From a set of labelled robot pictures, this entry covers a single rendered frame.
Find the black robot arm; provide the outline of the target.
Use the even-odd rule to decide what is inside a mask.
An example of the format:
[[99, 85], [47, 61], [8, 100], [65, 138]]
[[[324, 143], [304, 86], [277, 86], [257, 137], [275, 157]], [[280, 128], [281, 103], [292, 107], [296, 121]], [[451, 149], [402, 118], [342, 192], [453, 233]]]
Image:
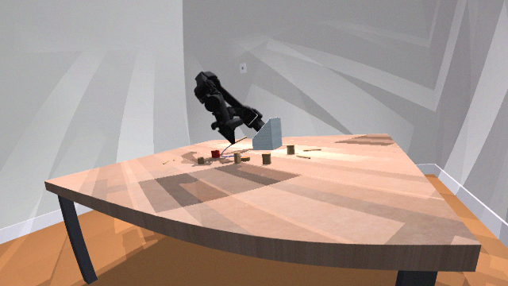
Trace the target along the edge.
[[225, 106], [226, 101], [231, 106], [228, 109], [230, 118], [238, 116], [248, 128], [253, 127], [257, 133], [264, 126], [265, 123], [261, 120], [263, 115], [256, 108], [244, 106], [238, 102], [233, 95], [221, 86], [220, 80], [217, 79], [214, 73], [201, 71], [195, 78], [197, 83], [197, 87], [194, 89], [195, 97], [201, 104], [204, 103], [209, 112], [215, 112]]

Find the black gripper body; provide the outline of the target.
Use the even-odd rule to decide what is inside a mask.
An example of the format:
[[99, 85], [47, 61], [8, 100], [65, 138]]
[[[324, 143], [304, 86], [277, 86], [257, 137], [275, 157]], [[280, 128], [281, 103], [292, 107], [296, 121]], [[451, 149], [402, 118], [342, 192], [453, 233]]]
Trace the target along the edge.
[[225, 105], [212, 113], [217, 119], [217, 121], [212, 122], [212, 129], [218, 127], [219, 130], [231, 130], [244, 124], [241, 118], [230, 118], [228, 109], [229, 108]]

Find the red block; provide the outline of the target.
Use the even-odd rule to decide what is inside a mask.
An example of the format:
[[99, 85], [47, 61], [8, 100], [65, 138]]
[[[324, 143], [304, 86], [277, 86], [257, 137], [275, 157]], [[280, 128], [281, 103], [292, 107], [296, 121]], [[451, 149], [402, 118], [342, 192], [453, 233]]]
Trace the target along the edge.
[[220, 153], [219, 153], [219, 150], [214, 150], [214, 151], [211, 151], [211, 155], [212, 155], [212, 158], [219, 158], [220, 157]]

